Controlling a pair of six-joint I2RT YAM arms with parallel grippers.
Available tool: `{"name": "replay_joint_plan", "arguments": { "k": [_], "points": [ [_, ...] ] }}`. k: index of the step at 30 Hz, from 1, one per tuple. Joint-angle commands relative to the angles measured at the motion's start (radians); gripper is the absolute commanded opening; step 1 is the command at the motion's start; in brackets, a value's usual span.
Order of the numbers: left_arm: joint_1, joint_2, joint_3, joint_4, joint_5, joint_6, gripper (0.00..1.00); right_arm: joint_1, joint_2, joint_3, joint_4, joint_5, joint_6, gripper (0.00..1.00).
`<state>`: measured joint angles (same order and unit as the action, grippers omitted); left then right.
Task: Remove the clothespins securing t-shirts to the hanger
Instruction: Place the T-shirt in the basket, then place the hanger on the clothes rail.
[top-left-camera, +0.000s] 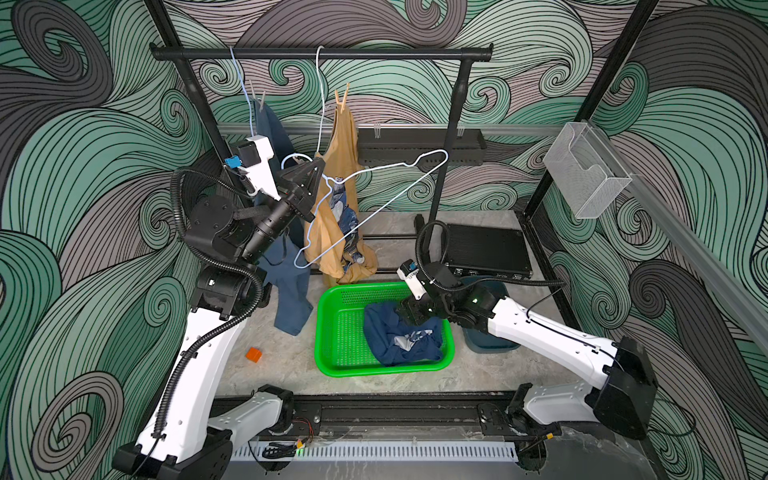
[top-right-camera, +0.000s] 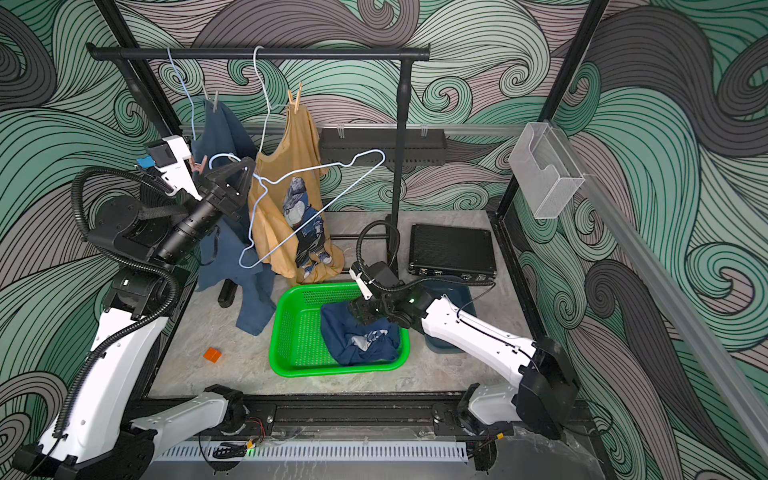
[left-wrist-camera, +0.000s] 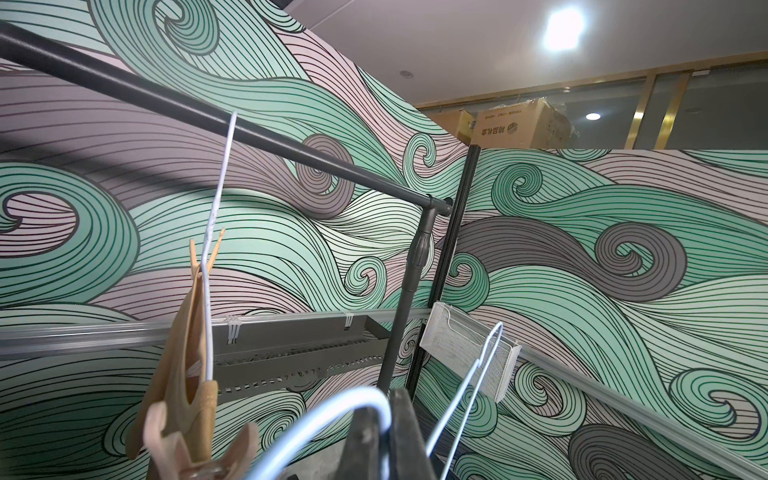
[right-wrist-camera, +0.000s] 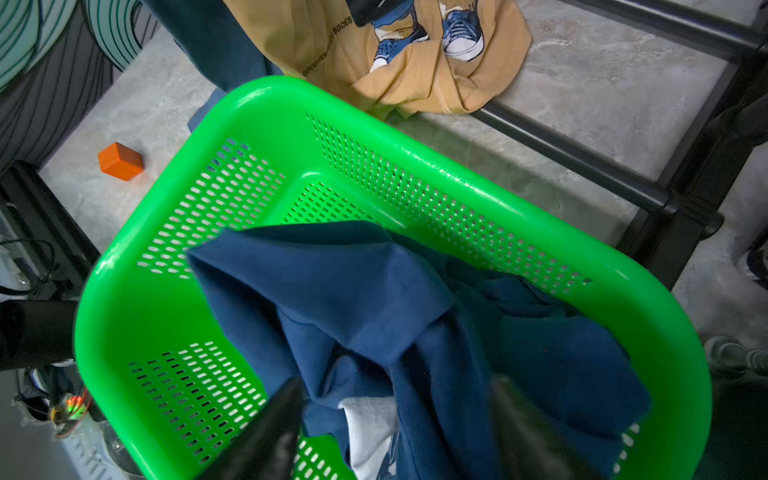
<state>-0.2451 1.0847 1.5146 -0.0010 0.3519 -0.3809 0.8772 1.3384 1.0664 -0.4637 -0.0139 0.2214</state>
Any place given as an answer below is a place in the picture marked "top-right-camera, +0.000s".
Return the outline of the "navy Mickey print t-shirt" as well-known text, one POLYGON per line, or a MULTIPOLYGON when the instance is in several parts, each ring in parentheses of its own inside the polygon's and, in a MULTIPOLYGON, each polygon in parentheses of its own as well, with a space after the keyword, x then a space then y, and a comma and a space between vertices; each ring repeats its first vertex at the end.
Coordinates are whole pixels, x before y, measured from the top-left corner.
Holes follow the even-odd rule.
POLYGON ((381 317, 363 325, 352 315, 348 302, 323 305, 321 336, 331 357, 349 367, 393 362, 400 356, 400 327, 381 317))

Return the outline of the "tan cartoon print t-shirt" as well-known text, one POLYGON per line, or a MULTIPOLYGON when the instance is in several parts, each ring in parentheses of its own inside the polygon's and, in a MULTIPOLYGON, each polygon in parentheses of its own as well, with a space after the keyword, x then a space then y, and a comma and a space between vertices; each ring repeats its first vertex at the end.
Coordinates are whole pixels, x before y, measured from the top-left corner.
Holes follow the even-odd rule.
POLYGON ((281 142, 257 156, 248 207, 251 239, 259 264, 294 285, 320 283, 339 275, 344 254, 325 231, 320 212, 319 135, 310 112, 289 110, 281 142))

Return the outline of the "tan clothespin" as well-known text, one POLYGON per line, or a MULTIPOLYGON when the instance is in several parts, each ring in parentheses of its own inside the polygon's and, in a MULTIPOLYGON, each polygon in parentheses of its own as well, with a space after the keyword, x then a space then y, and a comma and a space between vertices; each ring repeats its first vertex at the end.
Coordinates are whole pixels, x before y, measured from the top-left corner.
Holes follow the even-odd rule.
POLYGON ((300 108, 302 90, 303 90, 303 83, 300 82, 298 84, 296 92, 293 92, 292 90, 287 91, 287 95, 288 95, 287 108, 294 113, 297 113, 300 108))

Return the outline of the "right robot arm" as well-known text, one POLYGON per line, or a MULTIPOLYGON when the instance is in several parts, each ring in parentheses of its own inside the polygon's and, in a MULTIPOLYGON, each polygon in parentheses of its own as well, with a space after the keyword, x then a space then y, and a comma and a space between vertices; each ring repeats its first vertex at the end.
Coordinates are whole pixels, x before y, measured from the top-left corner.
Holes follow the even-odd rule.
POLYGON ((549 337, 533 340, 492 326, 426 287, 424 280, 402 282, 385 262, 368 266, 362 244, 383 226, 395 243, 396 225, 375 220, 358 234, 350 275, 361 291, 350 311, 362 324, 379 319, 444 340, 500 374, 497 385, 476 385, 462 399, 460 421, 467 430, 500 422, 522 422, 552 440, 562 437, 579 390, 564 347, 549 337))

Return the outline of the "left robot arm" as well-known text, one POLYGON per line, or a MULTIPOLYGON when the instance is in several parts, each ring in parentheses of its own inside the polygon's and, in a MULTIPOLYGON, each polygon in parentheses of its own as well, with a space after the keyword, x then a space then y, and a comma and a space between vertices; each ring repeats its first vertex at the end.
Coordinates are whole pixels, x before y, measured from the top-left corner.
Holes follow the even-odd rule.
POLYGON ((159 413, 125 420, 145 360, 176 308, 185 274, 178 263, 223 216, 244 203, 255 163, 233 162, 200 180, 203 197, 149 208, 131 196, 104 204, 90 219, 86 182, 110 169, 89 167, 73 180, 72 213, 82 237, 119 271, 104 300, 94 343, 55 419, 12 465, 26 478, 137 479, 165 451, 215 429, 236 435, 248 414, 240 391, 214 385, 159 413))

